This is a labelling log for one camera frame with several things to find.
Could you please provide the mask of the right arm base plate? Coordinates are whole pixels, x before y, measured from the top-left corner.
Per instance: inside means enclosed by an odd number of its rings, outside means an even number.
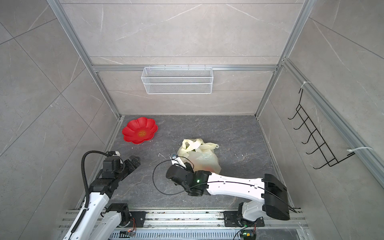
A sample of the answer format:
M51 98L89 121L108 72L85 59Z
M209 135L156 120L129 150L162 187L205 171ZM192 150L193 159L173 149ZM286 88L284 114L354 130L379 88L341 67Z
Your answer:
M224 214L225 227L244 228L245 226L248 226L248 227L258 228L258 227L265 226L263 217L260 217L256 221L252 222L244 219L238 211L224 211L223 214Z

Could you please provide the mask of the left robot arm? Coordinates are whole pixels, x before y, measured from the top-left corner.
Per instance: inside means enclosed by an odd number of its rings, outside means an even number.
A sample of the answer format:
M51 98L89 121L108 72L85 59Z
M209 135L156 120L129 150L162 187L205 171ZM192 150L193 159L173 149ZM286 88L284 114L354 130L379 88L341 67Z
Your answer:
M119 183L141 165L139 157L131 156L125 161L117 155L107 157L98 178L90 185L87 178L83 182L88 189L86 199L64 240L109 240L118 227L131 227L133 232L137 221L127 204L107 204Z

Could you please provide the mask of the red flower-shaped plate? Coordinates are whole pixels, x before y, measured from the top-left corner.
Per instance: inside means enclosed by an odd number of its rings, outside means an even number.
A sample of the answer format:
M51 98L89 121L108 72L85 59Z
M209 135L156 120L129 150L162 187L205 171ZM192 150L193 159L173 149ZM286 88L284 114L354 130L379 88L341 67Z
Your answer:
M124 141L135 145L151 140L158 131L158 126L154 119L140 117L127 123L123 128L122 134Z

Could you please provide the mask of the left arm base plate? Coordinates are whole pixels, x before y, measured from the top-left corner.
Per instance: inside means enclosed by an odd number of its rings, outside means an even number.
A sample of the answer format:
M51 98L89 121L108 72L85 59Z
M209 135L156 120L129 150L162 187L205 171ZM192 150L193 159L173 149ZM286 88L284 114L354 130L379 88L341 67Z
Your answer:
M134 223L136 228L143 228L147 212L133 211L133 212L130 212L130 214L131 214L131 219L130 219L130 224L128 225L128 228L132 229L134 226Z

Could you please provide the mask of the yellowish plastic bag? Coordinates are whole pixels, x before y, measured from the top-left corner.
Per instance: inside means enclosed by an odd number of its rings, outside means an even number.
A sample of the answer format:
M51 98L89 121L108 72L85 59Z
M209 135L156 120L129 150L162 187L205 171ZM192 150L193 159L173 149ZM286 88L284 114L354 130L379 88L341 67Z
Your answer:
M202 139L184 139L177 154L183 161L188 159L193 164L194 171L209 171L219 174L222 168L214 153L214 150L218 148L218 144L205 143Z

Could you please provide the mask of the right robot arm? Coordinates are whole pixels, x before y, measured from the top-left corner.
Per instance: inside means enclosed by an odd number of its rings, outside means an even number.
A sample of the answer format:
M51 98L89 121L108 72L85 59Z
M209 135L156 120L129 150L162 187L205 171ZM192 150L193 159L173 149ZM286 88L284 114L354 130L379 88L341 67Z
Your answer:
M290 211L287 187L274 175L265 174L262 178L241 179L222 176L209 171L194 171L192 163L183 162L185 157L172 155L166 178L176 186L183 187L192 197L203 195L225 195L249 200L239 204L238 216L241 221L255 222L261 217L288 221Z

